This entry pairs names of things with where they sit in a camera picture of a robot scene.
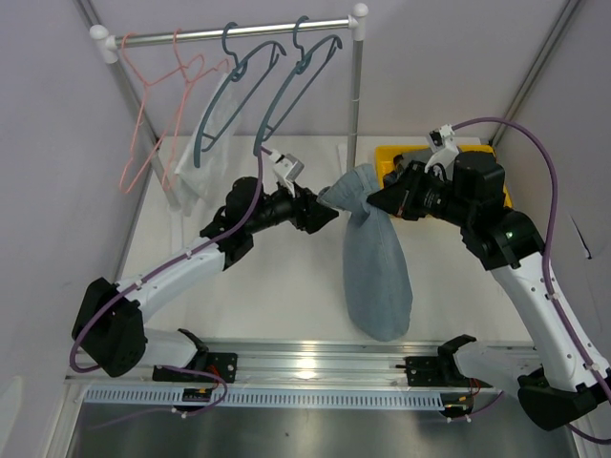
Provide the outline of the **blue grey garment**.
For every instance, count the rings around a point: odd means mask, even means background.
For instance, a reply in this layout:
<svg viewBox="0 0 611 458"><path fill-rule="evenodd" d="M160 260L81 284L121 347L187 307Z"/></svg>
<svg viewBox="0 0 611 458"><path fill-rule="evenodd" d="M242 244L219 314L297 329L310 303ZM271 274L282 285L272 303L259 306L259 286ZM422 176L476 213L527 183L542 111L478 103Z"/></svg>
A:
<svg viewBox="0 0 611 458"><path fill-rule="evenodd" d="M409 329L413 293L390 216L368 203L380 190L374 167L362 164L319 193L317 202L349 213L343 241L343 286L352 323L378 342Z"/></svg>

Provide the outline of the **white skirt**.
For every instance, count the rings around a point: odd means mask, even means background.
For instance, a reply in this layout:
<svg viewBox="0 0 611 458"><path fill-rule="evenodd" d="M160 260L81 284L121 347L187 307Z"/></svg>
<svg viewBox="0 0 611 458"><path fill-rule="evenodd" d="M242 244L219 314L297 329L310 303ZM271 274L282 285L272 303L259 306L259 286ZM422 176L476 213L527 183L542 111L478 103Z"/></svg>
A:
<svg viewBox="0 0 611 458"><path fill-rule="evenodd" d="M238 114L230 122L239 105L231 86L221 92L216 103L215 97L215 94L210 97L200 117L200 122L206 121L203 134L197 136L198 130L192 133L174 167L178 176L174 190L186 217L191 216L200 200L211 204L218 197L230 163L231 139L241 120Z"/></svg>

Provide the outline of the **pink wire hanger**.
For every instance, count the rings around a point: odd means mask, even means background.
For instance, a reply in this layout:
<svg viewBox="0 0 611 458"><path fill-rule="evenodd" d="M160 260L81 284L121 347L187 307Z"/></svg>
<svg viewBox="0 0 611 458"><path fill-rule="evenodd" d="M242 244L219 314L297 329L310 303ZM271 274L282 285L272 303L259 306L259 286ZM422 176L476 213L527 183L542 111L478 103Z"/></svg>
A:
<svg viewBox="0 0 611 458"><path fill-rule="evenodd" d="M164 191L172 191L174 183L176 181L176 174L174 172L174 169L172 168L172 162L174 161L177 155L179 130L182 125L184 111L188 105L191 93L193 92L197 84L208 74L218 73L221 70L227 71L230 69L230 64L227 58L220 60L215 66L207 68L206 57L204 53L197 53L188 62L184 62L181 58L178 45L178 35L180 32L182 32L181 28L178 28L173 32L172 50L179 64L179 72L183 81L183 91L180 104L174 116L174 131L172 133L170 141L170 156L161 179L161 187Z"/></svg>

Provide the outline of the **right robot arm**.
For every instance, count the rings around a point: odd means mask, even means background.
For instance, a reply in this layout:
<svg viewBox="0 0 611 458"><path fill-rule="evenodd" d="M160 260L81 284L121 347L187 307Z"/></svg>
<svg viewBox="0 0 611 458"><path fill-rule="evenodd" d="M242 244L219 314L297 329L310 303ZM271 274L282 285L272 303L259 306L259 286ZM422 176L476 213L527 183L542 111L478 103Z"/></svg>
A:
<svg viewBox="0 0 611 458"><path fill-rule="evenodd" d="M372 206L405 220L434 217L460 229L462 241L509 297L533 340L540 366L529 370L472 336L438 349L437 377L447 385L476 379L518 399L551 431L595 410L610 392L610 364L577 321L544 258L531 219L505 204L505 171L485 152L457 155L450 178L411 161Z"/></svg>

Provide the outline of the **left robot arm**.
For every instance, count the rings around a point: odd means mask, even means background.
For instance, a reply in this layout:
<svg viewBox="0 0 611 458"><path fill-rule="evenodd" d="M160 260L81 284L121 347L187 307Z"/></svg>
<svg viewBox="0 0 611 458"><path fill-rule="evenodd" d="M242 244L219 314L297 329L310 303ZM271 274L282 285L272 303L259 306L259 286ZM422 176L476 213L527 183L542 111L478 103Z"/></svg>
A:
<svg viewBox="0 0 611 458"><path fill-rule="evenodd" d="M83 350L93 363L82 366L72 354L71 369L101 369L117 378L151 365L173 367L188 382L199 380L207 369L205 344L188 330L158 331L146 323L185 290L239 262L253 248L255 234L289 222L311 235L338 216L297 184L267 194L260 179L238 179L225 204L186 248L144 274L117 282L99 278L88 285L72 337L73 350Z"/></svg>

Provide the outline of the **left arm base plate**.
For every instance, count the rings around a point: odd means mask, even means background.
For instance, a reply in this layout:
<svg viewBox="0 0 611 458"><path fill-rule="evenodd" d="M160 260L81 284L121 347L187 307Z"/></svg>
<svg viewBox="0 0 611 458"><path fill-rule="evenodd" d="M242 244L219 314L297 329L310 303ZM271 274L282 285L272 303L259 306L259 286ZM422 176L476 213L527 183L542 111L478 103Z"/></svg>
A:
<svg viewBox="0 0 611 458"><path fill-rule="evenodd" d="M233 384L238 369L236 353L200 352L180 371L165 366L155 367L152 379L155 382L171 383L215 383L215 379L207 376L191 374L191 371L206 372L222 378L226 383Z"/></svg>

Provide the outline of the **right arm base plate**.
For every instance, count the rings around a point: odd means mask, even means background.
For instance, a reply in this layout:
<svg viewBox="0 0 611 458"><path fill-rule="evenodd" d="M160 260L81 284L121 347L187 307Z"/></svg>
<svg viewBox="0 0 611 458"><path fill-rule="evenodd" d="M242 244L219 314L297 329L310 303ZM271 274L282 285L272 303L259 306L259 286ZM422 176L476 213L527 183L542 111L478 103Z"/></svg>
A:
<svg viewBox="0 0 611 458"><path fill-rule="evenodd" d="M401 369L405 373L409 386L491 387L483 381L466 378L458 372L454 363L439 356L407 356L395 368Z"/></svg>

